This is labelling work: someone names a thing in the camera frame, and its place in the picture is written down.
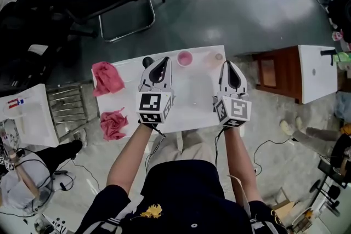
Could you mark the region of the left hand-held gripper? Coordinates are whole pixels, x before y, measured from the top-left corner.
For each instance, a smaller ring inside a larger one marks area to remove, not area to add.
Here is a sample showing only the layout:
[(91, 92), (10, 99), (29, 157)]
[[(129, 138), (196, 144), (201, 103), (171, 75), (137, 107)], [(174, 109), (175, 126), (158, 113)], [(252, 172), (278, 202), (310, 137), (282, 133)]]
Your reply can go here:
[[(139, 91), (136, 94), (136, 113), (145, 124), (162, 124), (174, 104), (172, 86), (172, 60), (164, 57), (154, 61), (144, 70)], [(163, 85), (165, 89), (150, 85)]]

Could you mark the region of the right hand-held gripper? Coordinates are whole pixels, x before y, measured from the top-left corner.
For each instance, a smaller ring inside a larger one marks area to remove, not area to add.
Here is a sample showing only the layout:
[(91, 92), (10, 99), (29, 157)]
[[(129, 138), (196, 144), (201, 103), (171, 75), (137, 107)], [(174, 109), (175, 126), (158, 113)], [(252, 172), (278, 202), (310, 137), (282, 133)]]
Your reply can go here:
[[(228, 84), (236, 93), (224, 93)], [(251, 118), (252, 103), (248, 100), (247, 79), (242, 71), (231, 61), (222, 64), (219, 78), (219, 96), (213, 96), (213, 111), (219, 124), (238, 128)]]

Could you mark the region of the person's right forearm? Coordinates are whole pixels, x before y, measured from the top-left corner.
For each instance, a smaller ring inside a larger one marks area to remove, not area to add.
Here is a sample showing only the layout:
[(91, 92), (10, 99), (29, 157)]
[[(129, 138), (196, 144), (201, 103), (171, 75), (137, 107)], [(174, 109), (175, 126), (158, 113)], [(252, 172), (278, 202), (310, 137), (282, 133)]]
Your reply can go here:
[(229, 128), (224, 132), (229, 175), (237, 203), (263, 201), (257, 188), (254, 167), (244, 146), (238, 128)]

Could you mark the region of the person's left forearm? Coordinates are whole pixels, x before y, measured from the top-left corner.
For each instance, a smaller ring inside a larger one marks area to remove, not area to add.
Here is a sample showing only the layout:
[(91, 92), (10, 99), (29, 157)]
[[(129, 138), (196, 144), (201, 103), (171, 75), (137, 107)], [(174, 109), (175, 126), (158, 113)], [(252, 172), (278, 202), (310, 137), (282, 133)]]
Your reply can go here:
[(117, 185), (129, 194), (140, 167), (152, 129), (140, 124), (117, 156), (107, 176), (106, 185)]

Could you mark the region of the pink plastic cup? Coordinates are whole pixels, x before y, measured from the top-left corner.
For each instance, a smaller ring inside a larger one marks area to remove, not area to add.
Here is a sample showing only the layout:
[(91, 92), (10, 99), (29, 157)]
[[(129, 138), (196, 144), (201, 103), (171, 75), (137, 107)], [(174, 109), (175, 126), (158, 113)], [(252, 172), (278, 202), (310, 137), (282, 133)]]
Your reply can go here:
[(193, 61), (193, 55), (187, 50), (182, 50), (177, 55), (177, 63), (181, 67), (190, 66)]

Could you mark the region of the brown wooden cabinet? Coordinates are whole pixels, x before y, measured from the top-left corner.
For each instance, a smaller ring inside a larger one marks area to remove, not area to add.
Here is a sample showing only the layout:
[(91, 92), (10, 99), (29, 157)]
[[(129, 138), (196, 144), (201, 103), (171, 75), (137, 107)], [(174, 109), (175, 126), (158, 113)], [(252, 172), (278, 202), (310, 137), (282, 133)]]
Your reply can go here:
[(252, 55), (258, 66), (256, 89), (302, 103), (302, 71), (298, 46)]

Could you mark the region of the pink cloth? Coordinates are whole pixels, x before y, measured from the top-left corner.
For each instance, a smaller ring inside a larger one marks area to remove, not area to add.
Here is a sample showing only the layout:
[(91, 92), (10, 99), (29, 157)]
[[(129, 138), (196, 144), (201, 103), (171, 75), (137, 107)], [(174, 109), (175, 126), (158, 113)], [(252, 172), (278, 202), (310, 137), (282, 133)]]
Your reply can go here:
[(113, 112), (104, 112), (100, 116), (100, 127), (106, 141), (119, 140), (126, 136), (121, 129), (127, 126), (128, 119), (122, 114), (124, 107)]
[(96, 87), (93, 91), (95, 97), (108, 93), (117, 93), (125, 88), (124, 81), (118, 70), (109, 62), (98, 62), (92, 66)]

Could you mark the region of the person's beige trousers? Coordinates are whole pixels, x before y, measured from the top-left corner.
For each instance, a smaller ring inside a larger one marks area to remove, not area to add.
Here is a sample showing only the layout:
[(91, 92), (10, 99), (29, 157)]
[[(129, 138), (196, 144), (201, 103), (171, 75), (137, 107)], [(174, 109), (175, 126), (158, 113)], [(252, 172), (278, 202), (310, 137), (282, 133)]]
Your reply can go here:
[(208, 143), (198, 134), (197, 130), (188, 130), (181, 132), (183, 148), (178, 148), (177, 133), (165, 134), (165, 137), (159, 135), (151, 148), (149, 161), (146, 164), (146, 170), (158, 164), (182, 161), (182, 160), (202, 160), (215, 164), (215, 157)]

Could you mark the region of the metal rack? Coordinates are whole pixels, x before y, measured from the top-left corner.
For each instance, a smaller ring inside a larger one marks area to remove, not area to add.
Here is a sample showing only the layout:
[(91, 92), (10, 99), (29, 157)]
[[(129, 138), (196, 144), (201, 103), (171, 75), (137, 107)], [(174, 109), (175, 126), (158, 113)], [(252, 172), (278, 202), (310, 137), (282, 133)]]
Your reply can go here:
[(50, 115), (59, 143), (100, 117), (92, 80), (46, 88)]

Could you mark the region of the person's dark navy shirt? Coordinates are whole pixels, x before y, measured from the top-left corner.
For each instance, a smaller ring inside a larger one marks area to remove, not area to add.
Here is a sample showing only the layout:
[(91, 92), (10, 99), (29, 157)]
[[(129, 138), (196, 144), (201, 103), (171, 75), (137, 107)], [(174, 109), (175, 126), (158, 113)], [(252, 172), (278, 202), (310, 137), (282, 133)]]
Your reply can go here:
[(277, 214), (261, 201), (245, 209), (224, 197), (215, 166), (202, 160), (152, 167), (135, 203), (120, 186), (95, 197), (76, 234), (287, 234)]

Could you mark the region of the black office chair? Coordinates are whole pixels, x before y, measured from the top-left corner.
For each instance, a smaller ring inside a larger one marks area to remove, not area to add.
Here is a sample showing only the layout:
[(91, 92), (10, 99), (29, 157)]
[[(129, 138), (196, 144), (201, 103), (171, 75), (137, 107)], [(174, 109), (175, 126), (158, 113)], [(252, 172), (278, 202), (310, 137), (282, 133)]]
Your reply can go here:
[(97, 37), (72, 25), (67, 14), (53, 8), (20, 10), (16, 2), (7, 3), (0, 10), (0, 92), (42, 82), (69, 36)]

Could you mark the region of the red and white tube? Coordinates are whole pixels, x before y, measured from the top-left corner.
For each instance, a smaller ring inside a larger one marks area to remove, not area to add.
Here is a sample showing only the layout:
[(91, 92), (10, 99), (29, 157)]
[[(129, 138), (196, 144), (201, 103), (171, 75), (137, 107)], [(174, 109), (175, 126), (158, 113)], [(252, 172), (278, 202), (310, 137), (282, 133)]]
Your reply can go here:
[(15, 108), (17, 106), (20, 106), (20, 105), (24, 104), (24, 101), (25, 101), (25, 99), (23, 99), (23, 98), (16, 98), (16, 99), (10, 100), (7, 102), (7, 108), (12, 109), (12, 108)]

